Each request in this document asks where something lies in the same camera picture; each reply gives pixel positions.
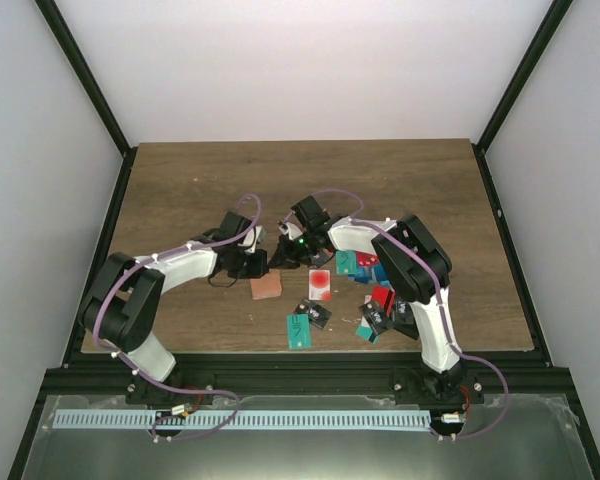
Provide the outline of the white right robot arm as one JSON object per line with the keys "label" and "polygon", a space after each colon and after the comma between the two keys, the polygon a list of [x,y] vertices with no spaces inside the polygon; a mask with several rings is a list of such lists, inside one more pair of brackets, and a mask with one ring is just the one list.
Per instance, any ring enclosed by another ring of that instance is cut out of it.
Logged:
{"label": "white right robot arm", "polygon": [[448,301],[452,263],[416,215],[383,221],[362,220],[356,213],[331,215],[309,195],[291,207],[278,228],[274,268],[312,265],[324,250],[375,256],[414,317],[425,393],[445,403],[459,392],[460,354]]}

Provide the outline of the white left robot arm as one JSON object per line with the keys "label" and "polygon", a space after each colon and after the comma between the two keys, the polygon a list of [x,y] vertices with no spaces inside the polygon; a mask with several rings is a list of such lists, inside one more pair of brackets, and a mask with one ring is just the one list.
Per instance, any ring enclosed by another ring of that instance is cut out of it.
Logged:
{"label": "white left robot arm", "polygon": [[234,280],[262,277],[268,272],[267,252],[258,247],[263,235],[256,221],[229,211],[218,227],[174,249],[138,257],[114,253],[82,301],[78,321],[100,347],[151,378],[148,388],[158,401],[174,403],[185,381],[173,371],[175,357],[153,332],[162,295],[222,271]]}

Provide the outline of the white red circle card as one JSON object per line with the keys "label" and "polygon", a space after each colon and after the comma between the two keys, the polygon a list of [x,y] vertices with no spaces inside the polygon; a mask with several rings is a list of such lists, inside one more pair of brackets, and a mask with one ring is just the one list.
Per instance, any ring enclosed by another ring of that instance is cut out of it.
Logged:
{"label": "white red circle card", "polygon": [[310,270],[308,281],[308,298],[311,301],[328,301],[331,299],[331,274],[329,270]]}

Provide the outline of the teal vip card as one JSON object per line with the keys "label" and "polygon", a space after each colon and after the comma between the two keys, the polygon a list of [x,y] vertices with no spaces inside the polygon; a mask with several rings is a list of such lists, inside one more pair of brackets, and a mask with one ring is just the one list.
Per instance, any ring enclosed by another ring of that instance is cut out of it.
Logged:
{"label": "teal vip card", "polygon": [[307,314],[288,315],[286,323],[290,350],[303,350],[312,347],[310,322]]}
{"label": "teal vip card", "polygon": [[358,262],[355,251],[337,251],[335,261],[338,275],[355,276],[357,274]]}

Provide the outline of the black VIP card lower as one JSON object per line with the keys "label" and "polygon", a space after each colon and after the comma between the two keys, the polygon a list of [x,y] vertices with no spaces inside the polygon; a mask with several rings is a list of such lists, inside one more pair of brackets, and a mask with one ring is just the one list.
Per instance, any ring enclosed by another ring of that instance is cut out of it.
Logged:
{"label": "black VIP card lower", "polygon": [[308,298],[304,298],[300,301],[300,303],[296,306],[294,313],[306,314],[308,316],[309,323],[319,329],[324,329],[332,316],[331,311]]}

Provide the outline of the black vip card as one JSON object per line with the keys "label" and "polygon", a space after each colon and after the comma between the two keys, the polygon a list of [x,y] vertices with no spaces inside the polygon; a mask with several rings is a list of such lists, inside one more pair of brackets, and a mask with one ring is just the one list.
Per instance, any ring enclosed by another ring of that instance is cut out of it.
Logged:
{"label": "black vip card", "polygon": [[393,321],[377,301],[366,302],[359,307],[359,310],[375,336],[382,335],[393,328]]}
{"label": "black vip card", "polygon": [[294,313],[306,314],[308,316],[309,323],[319,329],[324,329],[332,316],[331,311],[308,298],[304,298],[300,301],[300,303],[296,306]]}
{"label": "black vip card", "polygon": [[391,308],[391,316],[395,325],[413,325],[414,315],[408,302],[396,298]]}

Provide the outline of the teal VIP card bottom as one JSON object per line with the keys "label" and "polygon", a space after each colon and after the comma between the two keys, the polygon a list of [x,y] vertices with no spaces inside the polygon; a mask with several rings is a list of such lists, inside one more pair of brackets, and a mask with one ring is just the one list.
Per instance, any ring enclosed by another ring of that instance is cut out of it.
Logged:
{"label": "teal VIP card bottom", "polygon": [[307,314],[288,315],[286,323],[290,350],[303,350],[312,347],[310,322]]}

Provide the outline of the plain red card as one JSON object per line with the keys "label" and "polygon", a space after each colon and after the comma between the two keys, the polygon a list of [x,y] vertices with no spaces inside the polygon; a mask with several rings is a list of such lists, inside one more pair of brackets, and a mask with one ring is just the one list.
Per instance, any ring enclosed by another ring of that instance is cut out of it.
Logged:
{"label": "plain red card", "polygon": [[380,305],[385,311],[389,311],[394,303],[396,293],[390,287],[375,286],[371,300]]}

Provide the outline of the black VIP card left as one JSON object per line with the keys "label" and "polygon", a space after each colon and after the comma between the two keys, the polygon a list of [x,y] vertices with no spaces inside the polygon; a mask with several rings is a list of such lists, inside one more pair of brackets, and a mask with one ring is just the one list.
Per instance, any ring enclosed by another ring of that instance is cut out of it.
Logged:
{"label": "black VIP card left", "polygon": [[359,310],[375,336],[382,335],[393,328],[393,321],[377,301],[366,302],[359,307]]}

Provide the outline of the black VIP card right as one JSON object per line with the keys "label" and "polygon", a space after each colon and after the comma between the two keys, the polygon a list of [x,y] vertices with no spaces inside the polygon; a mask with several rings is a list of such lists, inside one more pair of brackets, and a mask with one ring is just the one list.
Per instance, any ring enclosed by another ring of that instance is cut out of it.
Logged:
{"label": "black VIP card right", "polygon": [[396,298],[391,308],[391,316],[395,325],[413,325],[414,315],[408,302]]}

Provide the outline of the black card right bottom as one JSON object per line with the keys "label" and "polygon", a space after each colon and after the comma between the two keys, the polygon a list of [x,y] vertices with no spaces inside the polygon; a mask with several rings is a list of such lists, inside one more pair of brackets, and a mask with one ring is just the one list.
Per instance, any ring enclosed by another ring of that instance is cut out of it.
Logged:
{"label": "black card right bottom", "polygon": [[393,329],[413,340],[418,340],[420,337],[417,325],[415,323],[394,324]]}

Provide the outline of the grey metal tray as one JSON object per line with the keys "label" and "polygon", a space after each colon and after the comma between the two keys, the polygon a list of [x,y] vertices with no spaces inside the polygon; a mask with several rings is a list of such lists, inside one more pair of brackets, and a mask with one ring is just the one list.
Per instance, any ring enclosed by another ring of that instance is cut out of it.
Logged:
{"label": "grey metal tray", "polygon": [[[55,429],[60,409],[150,410],[122,400],[46,403],[41,454],[26,479],[590,479],[558,397],[489,397],[470,410],[478,437],[374,430]],[[365,397],[253,397],[241,411],[410,410]]]}

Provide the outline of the black aluminium frame rail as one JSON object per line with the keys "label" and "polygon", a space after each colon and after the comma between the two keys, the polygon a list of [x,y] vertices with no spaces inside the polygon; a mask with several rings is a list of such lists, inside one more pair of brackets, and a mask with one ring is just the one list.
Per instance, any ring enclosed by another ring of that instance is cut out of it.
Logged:
{"label": "black aluminium frame rail", "polygon": [[[586,467],[594,478],[600,479],[600,454],[569,369],[554,365],[551,358],[487,164],[486,151],[481,143],[472,145],[471,149],[533,342],[530,351],[486,351],[483,356],[504,371],[513,394],[537,394],[541,398],[551,394],[563,395],[567,413],[576,425],[577,441],[584,449]],[[10,478],[24,479],[33,473],[34,460],[40,456],[42,448],[43,407],[50,397],[104,397],[119,394],[130,385],[130,374],[121,368],[108,367],[104,360],[79,352],[79,343],[84,337],[84,328],[75,324],[62,366],[46,371],[11,467]],[[418,402],[415,394],[394,388],[399,380],[415,377],[418,368],[416,355],[412,352],[311,355],[184,353],[179,358],[187,374],[207,379],[213,385],[228,385],[230,390],[239,394],[303,398],[328,394],[337,397],[387,394],[404,405]]]}

